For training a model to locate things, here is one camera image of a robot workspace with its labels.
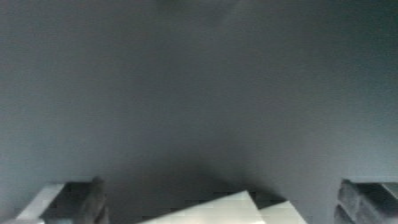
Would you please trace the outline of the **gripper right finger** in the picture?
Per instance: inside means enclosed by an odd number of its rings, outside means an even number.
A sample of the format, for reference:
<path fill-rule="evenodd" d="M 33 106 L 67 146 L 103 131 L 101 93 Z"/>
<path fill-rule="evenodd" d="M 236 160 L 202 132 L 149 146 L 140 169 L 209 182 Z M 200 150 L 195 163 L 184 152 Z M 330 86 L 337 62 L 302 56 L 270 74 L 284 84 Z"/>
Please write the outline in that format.
<path fill-rule="evenodd" d="M 398 183 L 341 181 L 334 224 L 398 224 Z"/>

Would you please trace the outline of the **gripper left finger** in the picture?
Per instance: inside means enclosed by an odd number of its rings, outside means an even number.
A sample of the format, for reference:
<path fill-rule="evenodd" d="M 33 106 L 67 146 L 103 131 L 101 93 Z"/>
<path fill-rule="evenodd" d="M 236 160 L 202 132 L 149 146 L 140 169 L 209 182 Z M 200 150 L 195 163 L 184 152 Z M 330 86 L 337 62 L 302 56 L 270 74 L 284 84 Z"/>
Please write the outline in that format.
<path fill-rule="evenodd" d="M 46 185 L 14 224 L 110 224 L 104 181 L 94 178 Z"/>

